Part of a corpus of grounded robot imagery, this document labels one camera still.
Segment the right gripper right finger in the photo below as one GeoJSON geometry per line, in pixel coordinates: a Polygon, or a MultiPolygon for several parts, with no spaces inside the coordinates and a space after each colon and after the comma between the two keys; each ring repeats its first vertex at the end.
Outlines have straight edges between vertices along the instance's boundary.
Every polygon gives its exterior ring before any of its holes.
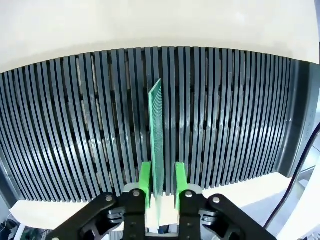
{"type": "Polygon", "coordinates": [[[184,163],[175,164],[175,174],[180,240],[200,240],[202,230],[219,240],[275,239],[224,195],[216,193],[206,198],[190,189],[184,163]]]}

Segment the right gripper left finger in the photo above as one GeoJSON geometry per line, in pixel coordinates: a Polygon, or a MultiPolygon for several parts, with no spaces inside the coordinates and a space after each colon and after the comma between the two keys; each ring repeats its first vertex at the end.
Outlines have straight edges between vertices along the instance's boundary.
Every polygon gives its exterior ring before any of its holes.
{"type": "Polygon", "coordinates": [[[102,240],[124,224],[124,239],[145,239],[145,214],[150,206],[151,163],[143,162],[139,181],[120,196],[103,192],[54,229],[47,240],[102,240]]]}

